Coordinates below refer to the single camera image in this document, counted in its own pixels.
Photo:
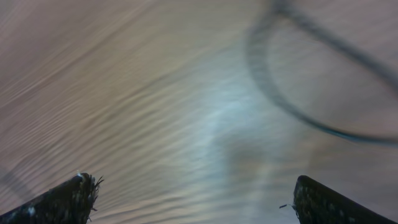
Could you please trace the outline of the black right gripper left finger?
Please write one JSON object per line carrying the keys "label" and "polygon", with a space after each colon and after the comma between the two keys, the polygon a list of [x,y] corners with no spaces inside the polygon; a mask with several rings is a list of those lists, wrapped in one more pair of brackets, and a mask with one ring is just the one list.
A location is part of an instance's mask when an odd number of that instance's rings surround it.
{"label": "black right gripper left finger", "polygon": [[103,178],[78,173],[71,179],[1,215],[1,224],[86,224]]}

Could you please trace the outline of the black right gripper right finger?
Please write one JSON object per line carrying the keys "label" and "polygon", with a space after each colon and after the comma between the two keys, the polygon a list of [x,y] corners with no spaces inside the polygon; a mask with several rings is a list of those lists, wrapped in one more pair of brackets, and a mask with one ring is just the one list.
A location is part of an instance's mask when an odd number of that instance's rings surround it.
{"label": "black right gripper right finger", "polygon": [[307,175],[297,178],[290,206],[300,224],[397,224]]}

